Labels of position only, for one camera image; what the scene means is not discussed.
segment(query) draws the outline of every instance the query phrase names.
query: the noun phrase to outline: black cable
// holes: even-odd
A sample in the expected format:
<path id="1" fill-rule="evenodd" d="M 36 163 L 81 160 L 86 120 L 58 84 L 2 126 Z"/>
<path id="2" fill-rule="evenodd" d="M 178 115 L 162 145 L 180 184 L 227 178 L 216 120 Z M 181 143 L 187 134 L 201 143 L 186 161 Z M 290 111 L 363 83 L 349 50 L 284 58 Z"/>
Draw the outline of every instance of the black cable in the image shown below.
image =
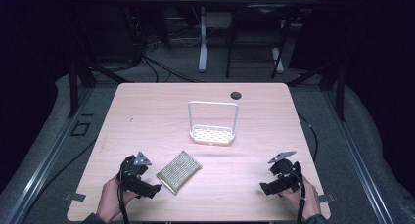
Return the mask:
<path id="1" fill-rule="evenodd" d="M 149 39 L 148 41 L 146 41 L 147 45 L 146 45 L 146 50 L 153 52 L 155 50 L 157 50 L 159 48 L 159 42 L 160 39 L 159 38 L 153 38 L 153 39 Z"/>
<path id="2" fill-rule="evenodd" d="M 296 176 L 297 179 L 299 179 L 300 181 L 300 186 L 301 186 L 301 199 L 300 199 L 300 203 L 299 203 L 299 212 L 297 213 L 297 224 L 301 224 L 302 223 L 302 213 L 304 211 L 304 206 L 305 206 L 305 186 L 304 183 L 302 182 L 302 176 L 298 177 L 297 174 L 293 171 L 289 171 L 289 170 L 285 170 L 285 169 L 281 169 L 281 171 L 284 172 L 289 172 L 292 175 Z"/>
<path id="3" fill-rule="evenodd" d="M 122 213 L 122 219 L 124 220 L 125 224 L 129 224 L 129 220 L 128 220 L 128 214 L 127 211 L 125 209 L 125 202 L 124 202 L 124 190 L 123 190 L 123 184 L 126 182 L 126 179 L 122 178 L 122 169 L 124 168 L 124 165 L 126 163 L 126 160 L 122 163 L 121 167 L 119 168 L 119 182 L 118 182 L 118 190 L 117 190 L 117 195 L 118 195 L 118 201 L 119 201 L 119 209 L 121 210 Z"/>
<path id="4" fill-rule="evenodd" d="M 99 59 L 110 59 L 110 58 L 117 58 L 117 57 L 99 57 Z M 112 73 L 116 73 L 123 70 L 132 69 L 136 66 L 138 66 L 141 63 L 141 59 L 136 59 L 128 62 L 128 64 L 125 64 L 123 67 L 105 67 L 105 69 L 109 70 Z"/>
<path id="5" fill-rule="evenodd" d="M 82 156 L 86 150 L 88 150 L 94 143 L 95 141 L 97 141 L 97 138 L 95 138 L 94 140 L 92 140 L 91 143 L 89 143 L 89 145 L 83 149 L 76 157 L 74 157 L 69 163 L 67 163 L 67 165 L 65 165 L 61 170 L 59 170 L 59 172 L 52 177 L 52 179 L 40 190 L 39 194 L 37 194 L 36 198 L 34 199 L 33 203 L 30 205 L 30 207 L 28 208 L 27 212 L 24 215 L 24 219 L 23 222 L 25 222 L 25 220 L 27 219 L 28 215 L 30 214 L 30 211 L 33 209 L 34 205 L 36 204 L 37 200 L 39 200 L 40 196 L 46 191 L 46 189 L 52 184 L 53 181 L 55 181 L 55 179 L 61 175 L 61 173 L 67 169 L 75 160 L 77 160 L 80 156 Z"/>
<path id="6" fill-rule="evenodd" d="M 297 112 L 297 115 L 307 124 L 308 128 L 311 129 L 311 132 L 314 135 L 315 151 L 314 151 L 314 155 L 312 157 L 312 160 L 315 161 L 315 158 L 317 157 L 317 152 L 318 152 L 318 138 L 317 138 L 317 134 L 315 133 L 314 129 L 312 128 L 312 125 L 304 118 L 304 116 L 302 116 L 298 112 Z"/>
<path id="7" fill-rule="evenodd" d="M 180 35 L 183 32 L 195 32 L 197 34 L 199 34 L 199 32 L 195 29 L 193 29 L 193 27 L 189 26 L 189 25 L 184 25 L 184 26 L 180 26 L 180 28 L 173 30 L 169 33 L 169 35 Z"/>
<path id="8" fill-rule="evenodd" d="M 168 76 L 165 78 L 165 80 L 163 81 L 163 83 L 166 83 L 168 81 L 168 79 L 171 77 L 171 72 L 168 72 Z"/>
<path id="9" fill-rule="evenodd" d="M 157 62 L 157 61 L 155 61 L 155 60 L 153 60 L 153 59 L 149 58 L 148 56 L 146 56 L 146 55 L 144 55 L 144 54 L 143 54 L 143 59 L 145 59 L 147 62 L 151 62 L 151 63 L 153 63 L 153 64 L 155 64 L 155 65 L 157 65 L 157 66 L 159 66 L 159 67 L 161 67 L 161 68 L 163 68 L 163 69 L 165 69 L 165 70 L 169 71 L 171 74 L 173 74 L 173 75 L 175 75 L 175 76 L 177 76 L 177 77 L 179 77 L 179 78 L 181 78 L 181 79 L 184 79 L 184 80 L 187 80 L 187 81 L 190 81 L 190 82 L 199 82 L 199 83 L 203 83 L 203 81 L 201 81 L 201 80 L 198 80 L 198 79 L 194 79 L 194 78 L 188 77 L 188 76 L 186 76 L 186 75 L 184 75 L 184 74 L 180 73 L 179 71 L 174 70 L 174 69 L 172 69 L 172 68 L 170 68 L 170 67 L 166 66 L 165 64 L 162 64 L 162 63 L 160 63 L 160 62 Z"/>
<path id="10" fill-rule="evenodd" d="M 147 57 L 143 56 L 143 60 L 146 62 L 146 64 L 152 69 L 153 73 L 156 76 L 156 83 L 159 83 L 159 75 L 157 74 L 155 68 L 150 64 L 150 62 L 147 60 Z"/>

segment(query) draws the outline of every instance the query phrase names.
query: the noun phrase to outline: table leg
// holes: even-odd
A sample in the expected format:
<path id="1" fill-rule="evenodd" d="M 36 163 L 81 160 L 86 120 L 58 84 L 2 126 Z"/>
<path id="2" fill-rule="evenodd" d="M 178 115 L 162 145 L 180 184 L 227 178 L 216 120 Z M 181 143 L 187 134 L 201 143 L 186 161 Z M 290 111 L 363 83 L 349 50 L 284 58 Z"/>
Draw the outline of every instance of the table leg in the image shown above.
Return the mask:
<path id="1" fill-rule="evenodd" d="M 279 55 L 278 48 L 276 48 L 276 47 L 272 48 L 271 52 L 272 52 L 272 58 L 274 60 L 278 59 L 278 55 Z M 284 73 L 284 67 L 283 67 L 283 63 L 281 62 L 281 59 L 280 59 L 280 62 L 278 63 L 278 66 L 277 66 L 277 73 L 279 73 L 279 74 Z"/>
<path id="2" fill-rule="evenodd" d="M 207 70 L 208 42 L 205 7 L 201 8 L 201 55 L 199 56 L 199 72 Z"/>

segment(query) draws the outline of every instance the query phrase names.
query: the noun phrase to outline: cable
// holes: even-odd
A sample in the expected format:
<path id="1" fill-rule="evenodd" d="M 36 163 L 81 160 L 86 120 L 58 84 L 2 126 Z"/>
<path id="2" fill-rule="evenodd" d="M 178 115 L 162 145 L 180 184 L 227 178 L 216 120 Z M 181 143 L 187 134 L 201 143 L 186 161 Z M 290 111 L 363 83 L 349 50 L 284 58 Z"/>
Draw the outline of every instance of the cable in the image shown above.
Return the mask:
<path id="1" fill-rule="evenodd" d="M 171 77 L 171 72 L 169 71 L 167 78 L 162 83 L 166 83 L 168 81 L 168 79 L 170 79 L 170 77 Z"/>
<path id="2" fill-rule="evenodd" d="M 297 213 L 297 224 L 301 224 L 302 223 L 302 213 L 304 211 L 304 206 L 305 206 L 305 201 L 306 201 L 306 197 L 305 197 L 305 186 L 304 186 L 304 183 L 302 182 L 302 176 L 301 177 L 298 177 L 295 172 L 289 171 L 289 170 L 285 170 L 285 169 L 281 169 L 281 171 L 291 173 L 292 175 L 296 176 L 296 178 L 299 179 L 299 181 L 300 181 L 300 186 L 301 186 L 301 199 L 300 199 L 300 203 L 299 203 L 299 212 Z"/>
<path id="3" fill-rule="evenodd" d="M 198 13 L 196 13 L 195 7 L 192 7 L 193 14 L 195 15 L 196 20 L 198 21 L 199 25 L 202 25 L 201 20 L 199 20 Z"/>
<path id="4" fill-rule="evenodd" d="M 144 54 L 143 54 L 143 59 L 144 59 L 146 62 L 151 62 L 151 63 L 153 63 L 153 64 L 155 64 L 155 65 L 157 65 L 157 66 L 159 66 L 159 67 L 161 67 L 161 68 L 163 68 L 163 69 L 165 69 L 165 70 L 169 71 L 171 74 L 173 74 L 173 75 L 175 75 L 175 76 L 177 76 L 177 77 L 179 77 L 179 78 L 181 78 L 181 79 L 184 79 L 184 80 L 187 80 L 187 81 L 190 81 L 190 82 L 198 82 L 198 83 L 202 83 L 202 82 L 203 82 L 203 81 L 201 81 L 201 80 L 198 80 L 198 79 L 194 79 L 194 78 L 188 77 L 188 76 L 186 76 L 186 75 L 184 75 L 184 74 L 180 73 L 179 71 L 174 70 L 174 69 L 172 69 L 172 68 L 170 68 L 170 67 L 166 66 L 165 64 L 162 64 L 162 63 L 160 63 L 160 62 L 157 62 L 157 61 L 155 61 L 155 60 L 153 60 L 153 59 L 149 58 L 148 56 L 146 56 L 146 55 L 144 55 Z"/>
<path id="5" fill-rule="evenodd" d="M 159 83 L 159 75 L 157 74 L 155 68 L 146 60 L 146 58 L 143 58 L 143 60 L 146 62 L 146 64 L 152 69 L 152 71 L 155 73 L 156 76 L 156 83 Z"/>
<path id="6" fill-rule="evenodd" d="M 122 163 L 122 165 L 119 167 L 119 183 L 118 183 L 118 189 L 117 189 L 117 195 L 118 195 L 118 201 L 119 201 L 119 209 L 122 213 L 122 219 L 124 220 L 125 224 L 129 224 L 128 220 L 128 214 L 125 209 L 125 202 L 124 202 L 124 190 L 122 189 L 123 184 L 126 182 L 126 179 L 122 178 L 122 169 L 124 168 L 124 165 L 126 163 L 126 160 Z"/>
<path id="7" fill-rule="evenodd" d="M 132 69 L 132 68 L 138 66 L 140 63 L 141 63 L 141 59 L 135 59 L 135 60 L 130 61 L 128 64 L 126 64 L 123 67 L 105 67 L 105 69 L 111 71 L 112 73 L 115 73 L 115 72 L 118 72 L 118 71 Z"/>
<path id="8" fill-rule="evenodd" d="M 160 39 L 158 37 L 153 38 L 152 40 L 146 41 L 146 50 L 153 52 L 159 48 L 159 43 L 161 43 Z"/>
<path id="9" fill-rule="evenodd" d="M 315 141 L 315 151 L 314 151 L 314 155 L 312 157 L 312 160 L 315 161 L 315 158 L 317 157 L 317 152 L 318 152 L 318 138 L 317 138 L 317 134 L 315 133 L 314 129 L 312 128 L 311 124 L 308 123 L 308 121 L 304 118 L 304 116 L 302 116 L 301 114 L 299 114 L 297 112 L 297 115 L 307 124 L 308 128 L 311 129 L 312 134 L 314 135 L 314 141 Z"/>
<path id="10" fill-rule="evenodd" d="M 36 198 L 34 199 L 33 203 L 30 205 L 30 207 L 28 208 L 27 212 L 24 215 L 24 219 L 23 222 L 25 222 L 25 220 L 27 219 L 28 215 L 30 214 L 30 211 L 33 209 L 34 205 L 36 204 L 36 202 L 39 200 L 40 196 L 46 191 L 46 189 L 52 184 L 53 181 L 55 181 L 55 179 L 61 175 L 61 173 L 67 169 L 75 160 L 77 160 L 80 156 L 82 156 L 86 150 L 88 150 L 96 141 L 97 141 L 98 137 L 96 137 L 94 140 L 92 140 L 91 143 L 89 143 L 89 145 L 83 149 L 76 157 L 74 157 L 69 163 L 67 163 L 67 165 L 65 165 L 61 170 L 59 170 L 59 172 L 52 177 L 52 179 L 40 190 L 39 194 L 37 194 Z"/>
<path id="11" fill-rule="evenodd" d="M 202 39 L 202 36 L 199 36 L 198 38 L 195 38 L 195 39 L 197 39 L 195 42 L 193 42 L 192 44 L 187 44 L 186 42 L 183 41 L 183 39 L 185 39 L 185 38 L 182 38 L 182 37 L 180 37 L 179 35 L 176 35 L 176 34 L 172 34 L 172 35 L 177 37 L 178 40 L 180 41 L 180 43 L 182 43 L 182 45 L 187 46 L 187 47 L 192 47 L 192 46 L 197 45 L 199 43 L 199 41 Z"/>

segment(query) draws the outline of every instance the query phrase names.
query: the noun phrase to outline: wooden table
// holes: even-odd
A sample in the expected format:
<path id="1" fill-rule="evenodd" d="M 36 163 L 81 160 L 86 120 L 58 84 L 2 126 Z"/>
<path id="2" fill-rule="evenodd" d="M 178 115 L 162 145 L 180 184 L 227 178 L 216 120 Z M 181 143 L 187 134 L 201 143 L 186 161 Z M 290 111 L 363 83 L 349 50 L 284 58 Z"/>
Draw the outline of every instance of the wooden table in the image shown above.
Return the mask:
<path id="1" fill-rule="evenodd" d="M 233 100 L 232 92 L 242 98 Z M 237 103 L 236 137 L 230 146 L 195 144 L 190 138 L 188 103 Z M 225 112 L 204 109 L 200 120 Z M 141 151 L 153 163 L 143 181 L 159 184 L 156 173 L 182 151 L 203 168 L 174 195 L 166 187 L 153 199 L 133 200 L 127 207 L 136 221 L 276 221 L 294 220 L 287 201 L 266 196 L 259 183 L 276 177 L 267 162 L 281 152 L 297 151 L 303 174 L 323 194 L 289 89 L 280 83 L 121 84 L 109 109 L 68 218 L 83 220 L 95 212 L 102 186 L 118 173 L 122 161 Z M 322 212 L 330 216 L 328 204 Z"/>

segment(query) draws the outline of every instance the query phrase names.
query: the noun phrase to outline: tape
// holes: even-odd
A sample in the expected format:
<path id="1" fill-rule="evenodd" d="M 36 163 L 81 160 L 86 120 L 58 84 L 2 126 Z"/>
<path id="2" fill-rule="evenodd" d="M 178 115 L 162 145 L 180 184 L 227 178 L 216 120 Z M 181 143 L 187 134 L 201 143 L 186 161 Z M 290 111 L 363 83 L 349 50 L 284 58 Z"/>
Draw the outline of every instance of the tape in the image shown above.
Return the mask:
<path id="1" fill-rule="evenodd" d="M 64 196 L 64 200 L 71 202 L 71 201 L 77 201 L 77 202 L 83 202 L 85 200 L 85 195 L 78 194 L 78 193 L 67 193 Z"/>
<path id="2" fill-rule="evenodd" d="M 336 197 L 332 193 L 329 193 L 329 194 L 323 194 L 323 195 L 318 196 L 318 200 L 320 202 L 329 203 L 329 202 L 335 201 L 336 200 Z"/>

